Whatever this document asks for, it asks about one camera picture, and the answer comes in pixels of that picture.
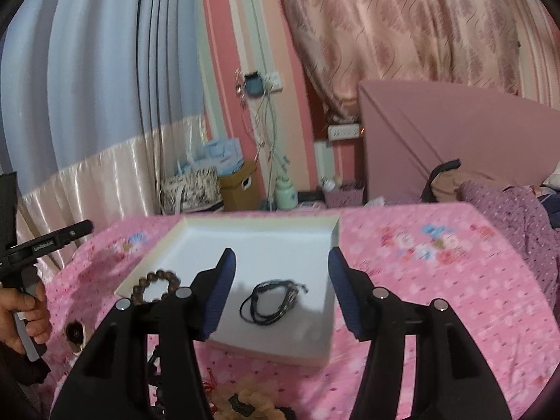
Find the person's left hand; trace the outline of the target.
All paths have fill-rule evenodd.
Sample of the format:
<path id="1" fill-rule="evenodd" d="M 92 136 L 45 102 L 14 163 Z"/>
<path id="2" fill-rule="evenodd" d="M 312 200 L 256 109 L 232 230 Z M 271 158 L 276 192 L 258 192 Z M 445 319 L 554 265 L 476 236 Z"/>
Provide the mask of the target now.
<path id="1" fill-rule="evenodd" d="M 52 325 L 42 281 L 37 283 L 34 297 L 13 288 L 0 290 L 1 341 L 15 352 L 24 355 L 26 351 L 13 319 L 13 314 L 19 312 L 25 314 L 29 336 L 38 344 L 46 344 L 51 336 Z"/>

